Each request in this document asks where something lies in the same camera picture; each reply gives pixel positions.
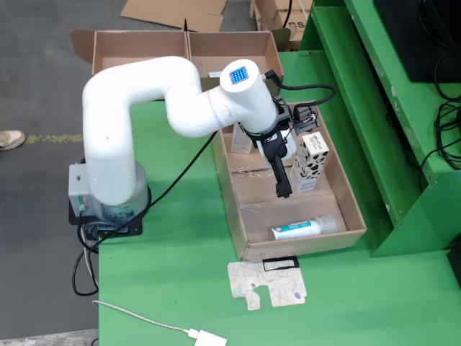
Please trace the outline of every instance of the person's foot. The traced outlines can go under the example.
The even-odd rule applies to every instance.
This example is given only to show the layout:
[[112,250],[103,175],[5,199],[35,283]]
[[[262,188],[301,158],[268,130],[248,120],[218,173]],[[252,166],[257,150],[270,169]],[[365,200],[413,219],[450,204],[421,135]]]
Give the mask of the person's foot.
[[26,141],[22,131],[0,131],[0,151],[17,148]]

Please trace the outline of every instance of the concrete floor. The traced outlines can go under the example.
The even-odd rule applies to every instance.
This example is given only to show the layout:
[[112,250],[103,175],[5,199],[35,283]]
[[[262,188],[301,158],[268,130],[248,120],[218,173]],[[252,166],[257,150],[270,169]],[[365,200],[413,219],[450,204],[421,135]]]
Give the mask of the concrete floor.
[[[71,288],[81,246],[67,222],[68,165],[83,143],[46,136],[81,134],[91,66],[74,54],[72,29],[173,30],[120,18],[125,1],[0,0],[0,129],[29,136],[0,153],[0,340],[97,328],[92,298]],[[222,31],[256,29],[248,0],[229,0],[223,15]],[[84,266],[78,285],[91,290]]]

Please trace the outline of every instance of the sticker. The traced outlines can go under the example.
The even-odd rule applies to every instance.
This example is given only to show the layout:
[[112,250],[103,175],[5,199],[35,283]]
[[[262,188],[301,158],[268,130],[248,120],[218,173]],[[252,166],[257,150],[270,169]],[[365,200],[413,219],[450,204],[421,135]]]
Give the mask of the sticker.
[[120,205],[117,207],[110,207],[108,205],[101,204],[102,217],[107,221],[123,221],[132,218],[135,215],[135,211],[130,204]]

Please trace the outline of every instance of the open cardboard box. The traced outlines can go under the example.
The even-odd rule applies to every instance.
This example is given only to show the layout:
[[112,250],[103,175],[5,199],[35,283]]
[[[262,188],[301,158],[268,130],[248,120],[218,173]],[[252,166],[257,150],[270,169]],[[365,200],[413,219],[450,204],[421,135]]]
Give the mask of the open cardboard box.
[[[283,80],[277,46],[271,32],[188,32],[189,55],[197,67],[203,91],[219,85],[219,77],[210,77],[210,72],[221,72],[237,59],[249,59],[265,74],[274,70]],[[272,96],[279,94],[273,81],[266,81]]]
[[[241,260],[263,260],[352,247],[367,230],[320,113],[319,120],[321,126],[318,132],[330,148],[324,170],[314,190],[294,192],[288,199],[275,195],[276,179],[259,151],[250,155],[231,153],[232,133],[220,131],[213,140],[229,229]],[[287,172],[291,163],[292,160],[284,162]],[[313,220],[327,214],[336,219],[338,233],[272,240],[272,227]]]
[[161,56],[189,59],[184,31],[72,30],[73,49],[92,63],[93,74],[106,68]]

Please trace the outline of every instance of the white box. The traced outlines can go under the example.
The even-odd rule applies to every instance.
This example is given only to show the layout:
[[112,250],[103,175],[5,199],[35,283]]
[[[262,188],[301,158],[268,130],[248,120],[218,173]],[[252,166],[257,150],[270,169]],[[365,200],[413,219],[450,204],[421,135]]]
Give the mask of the white box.
[[290,171],[293,190],[296,192],[313,190],[328,152],[328,146],[320,132],[314,132],[301,138]]

